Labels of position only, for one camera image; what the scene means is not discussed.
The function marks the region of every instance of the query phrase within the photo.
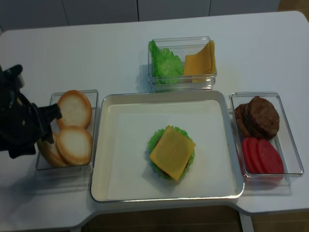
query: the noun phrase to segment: tray rim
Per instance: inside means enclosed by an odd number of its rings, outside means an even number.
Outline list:
[[[224,103],[225,103],[225,108],[226,108],[226,113],[227,113],[227,117],[228,117],[228,107],[227,107],[227,104],[226,104],[226,99],[223,95],[222,92],[218,91],[218,90],[215,90],[215,89],[206,89],[206,90],[186,90],[186,91],[178,91],[178,92],[162,92],[162,93],[127,93],[127,94],[109,94],[107,95],[103,101],[102,101],[102,104],[101,104],[101,114],[102,115],[102,110],[103,110],[103,104],[104,102],[110,98],[111,96],[132,96],[132,95],[149,95],[149,94],[181,94],[181,93],[190,93],[190,92],[193,92],[193,93],[197,93],[197,92],[205,92],[205,91],[211,91],[211,92],[218,92],[220,95],[222,95],[222,97],[224,98]],[[237,163],[239,164],[239,161],[238,161],[238,155],[237,155],[237,147],[236,147],[236,141],[235,141],[235,137],[233,135],[233,129],[232,129],[232,126],[231,126],[231,123],[230,123],[230,120],[228,122],[228,125],[230,127],[230,131],[231,131],[231,135],[232,135],[232,138],[233,138],[233,145],[235,147],[235,151],[236,151],[236,157],[235,159],[237,159]],[[91,198],[98,202],[98,203],[130,203],[130,202],[157,202],[157,201],[185,201],[185,200],[226,200],[226,199],[237,199],[239,198],[243,192],[244,192],[244,189],[245,189],[245,180],[244,180],[244,176],[241,175],[241,181],[242,181],[242,189],[240,191],[239,194],[237,195],[230,195],[230,196],[223,196],[223,197],[178,197],[178,198],[154,198],[154,199],[132,199],[132,200],[106,200],[106,201],[98,201],[94,196],[93,196],[93,193],[92,193],[92,184],[93,184],[93,181],[92,181],[92,178],[93,178],[93,173],[94,173],[94,168],[95,168],[95,162],[96,162],[96,153],[95,153],[95,159],[94,159],[94,163],[93,163],[93,172],[92,172],[92,176],[91,176],[91,184],[90,184],[90,196]]]

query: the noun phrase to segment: brown patty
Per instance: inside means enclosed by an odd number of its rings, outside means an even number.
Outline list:
[[[279,130],[279,114],[272,103],[259,96],[248,103],[247,120],[252,127],[268,139],[276,136]]]
[[[258,138],[258,139],[266,139],[269,140],[269,137],[265,134],[260,133],[259,131],[257,131],[255,129],[254,126],[252,126],[252,124],[250,123],[250,121],[248,120],[248,104],[245,105],[243,112],[242,112],[242,116],[243,116],[243,121],[244,124],[246,125],[246,128],[248,130],[248,132],[250,133],[250,135],[252,137]]]
[[[241,104],[235,109],[235,117],[236,117],[236,122],[240,131],[240,134],[243,137],[251,137],[250,133],[248,132],[246,125],[243,122],[243,117],[242,117],[242,112],[246,104]]]

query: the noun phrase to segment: white tray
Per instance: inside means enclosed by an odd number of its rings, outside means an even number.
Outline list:
[[[148,141],[167,125],[196,143],[178,182],[149,164]],[[102,103],[91,194],[98,202],[237,198],[244,189],[224,96],[215,90],[110,95]]]

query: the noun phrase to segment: tomato slice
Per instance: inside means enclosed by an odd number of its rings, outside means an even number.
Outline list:
[[[248,150],[248,140],[249,138],[245,138],[241,143],[243,158],[245,160],[246,168],[248,172],[250,173],[256,173],[255,169],[253,168],[253,165],[250,160],[249,150]]]
[[[267,174],[283,174],[283,162],[278,151],[267,140],[261,139],[257,146],[261,166]]]
[[[263,170],[260,160],[258,158],[258,152],[257,152],[257,145],[259,143],[259,140],[256,138],[249,138],[248,139],[248,151],[249,151],[249,159],[252,162],[252,166],[254,170],[256,170],[257,174],[265,173]]]

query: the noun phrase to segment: plastic food container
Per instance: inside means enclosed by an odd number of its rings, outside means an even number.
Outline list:
[[[91,107],[92,107],[92,117],[89,126],[87,127],[87,130],[92,135],[92,151],[91,151],[91,159],[90,162],[87,165],[80,165],[80,166],[69,166],[69,167],[59,167],[55,168],[51,166],[41,155],[39,152],[37,162],[36,162],[36,176],[75,176],[75,175],[81,175],[81,174],[89,174],[93,170],[93,164],[94,164],[94,156],[95,156],[95,150],[96,150],[96,144],[97,144],[97,105],[98,105],[98,91],[97,90],[86,90],[81,91],[83,94],[86,95],[86,97],[89,99]],[[60,97],[64,93],[54,93],[50,99],[50,105],[55,104],[59,101]],[[56,123],[56,120],[54,120],[51,123],[52,131],[55,133],[59,133],[60,129]]]
[[[178,55],[183,65],[186,55],[198,53],[210,41],[208,36],[177,38],[177,39],[155,39],[156,45],[160,48],[168,48]],[[188,76],[153,76],[153,64],[148,49],[148,82],[154,92],[180,91],[194,89],[212,89],[215,84],[217,71],[212,74],[188,75]]]
[[[237,127],[235,109],[240,104],[250,102],[255,96],[259,96],[270,101],[279,114],[279,131],[277,135],[269,142],[276,148],[281,156],[284,166],[284,174],[252,174],[246,167],[241,148],[241,142],[244,138],[239,133],[239,129]],[[296,177],[301,177],[304,173],[304,169],[300,161],[279,95],[274,92],[244,92],[231,94],[229,98],[231,100],[234,137],[238,150],[239,162],[242,165],[242,170],[246,177],[246,184],[289,186]]]

